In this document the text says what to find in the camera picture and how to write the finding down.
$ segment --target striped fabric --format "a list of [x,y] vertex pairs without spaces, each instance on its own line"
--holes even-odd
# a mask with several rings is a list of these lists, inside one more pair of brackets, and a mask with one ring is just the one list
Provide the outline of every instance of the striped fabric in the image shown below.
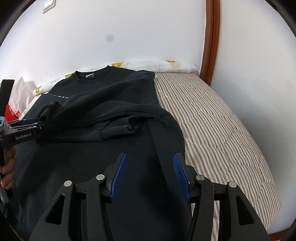
[[[160,105],[182,129],[186,163],[212,182],[236,182],[268,228],[281,209],[280,197],[260,149],[240,120],[194,74],[157,73],[155,87]],[[216,241],[219,203],[214,206]]]

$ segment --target light switch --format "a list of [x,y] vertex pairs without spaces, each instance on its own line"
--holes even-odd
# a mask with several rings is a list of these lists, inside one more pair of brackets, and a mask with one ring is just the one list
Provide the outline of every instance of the light switch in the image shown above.
[[42,13],[46,13],[48,10],[55,7],[56,0],[48,0],[43,4],[43,10]]

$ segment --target person's hand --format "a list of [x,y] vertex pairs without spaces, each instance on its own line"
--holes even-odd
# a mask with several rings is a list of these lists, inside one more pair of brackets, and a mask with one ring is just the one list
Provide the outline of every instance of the person's hand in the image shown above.
[[15,182],[15,148],[5,149],[8,157],[8,162],[5,166],[0,167],[0,173],[5,174],[5,177],[1,180],[1,186],[10,189]]

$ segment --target metal screw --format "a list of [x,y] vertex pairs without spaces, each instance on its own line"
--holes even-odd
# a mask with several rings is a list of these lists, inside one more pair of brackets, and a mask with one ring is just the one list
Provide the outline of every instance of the metal screw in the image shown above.
[[231,188],[236,188],[237,184],[236,184],[235,182],[230,182],[230,183],[229,183],[229,186],[230,186]]
[[197,175],[196,179],[199,181],[203,181],[205,179],[205,177],[203,175]]
[[104,178],[105,178],[105,176],[103,174],[100,174],[100,175],[96,176],[96,179],[99,180],[99,181],[103,180]]
[[64,182],[64,186],[65,187],[69,187],[69,186],[71,186],[72,185],[72,182],[71,181],[65,181]]

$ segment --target white tag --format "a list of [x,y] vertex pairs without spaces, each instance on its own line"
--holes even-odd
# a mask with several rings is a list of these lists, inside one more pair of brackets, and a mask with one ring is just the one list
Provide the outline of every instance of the white tag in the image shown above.
[[94,77],[94,73],[92,73],[92,74],[89,74],[89,75],[87,75],[87,76],[85,76],[86,78],[89,78],[89,77]]

